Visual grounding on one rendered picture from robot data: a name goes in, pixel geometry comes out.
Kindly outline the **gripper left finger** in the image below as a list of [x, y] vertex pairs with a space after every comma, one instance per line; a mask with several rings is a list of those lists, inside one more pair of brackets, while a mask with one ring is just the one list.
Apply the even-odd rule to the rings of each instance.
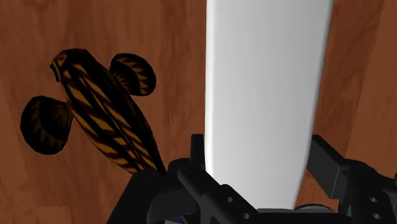
[[155, 224], [197, 215], [200, 224], [258, 224], [259, 213], [231, 186], [205, 170], [204, 137], [192, 134], [190, 157], [172, 161], [166, 174], [133, 174], [106, 224]]

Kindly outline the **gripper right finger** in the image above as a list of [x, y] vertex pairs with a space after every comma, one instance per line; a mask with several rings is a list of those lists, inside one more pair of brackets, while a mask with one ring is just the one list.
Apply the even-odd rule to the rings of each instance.
[[344, 158], [321, 136], [312, 136], [307, 170], [338, 213], [351, 224], [397, 224], [397, 179], [379, 174], [359, 160]]

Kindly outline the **white tall cup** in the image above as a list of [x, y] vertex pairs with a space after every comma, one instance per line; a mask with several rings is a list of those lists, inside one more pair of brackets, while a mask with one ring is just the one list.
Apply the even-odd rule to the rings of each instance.
[[292, 209], [334, 0], [207, 0], [205, 168], [255, 208]]

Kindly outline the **black and orange fish toy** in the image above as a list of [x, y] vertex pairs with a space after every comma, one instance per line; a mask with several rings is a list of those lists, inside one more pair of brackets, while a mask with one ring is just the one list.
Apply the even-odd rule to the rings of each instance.
[[152, 94], [156, 74], [148, 61], [117, 53], [104, 67], [84, 48], [62, 50], [50, 62], [66, 99], [32, 97], [20, 119], [20, 131], [32, 150], [61, 152], [76, 121], [94, 146], [112, 163], [134, 174], [153, 169], [165, 174], [153, 131], [133, 100]]

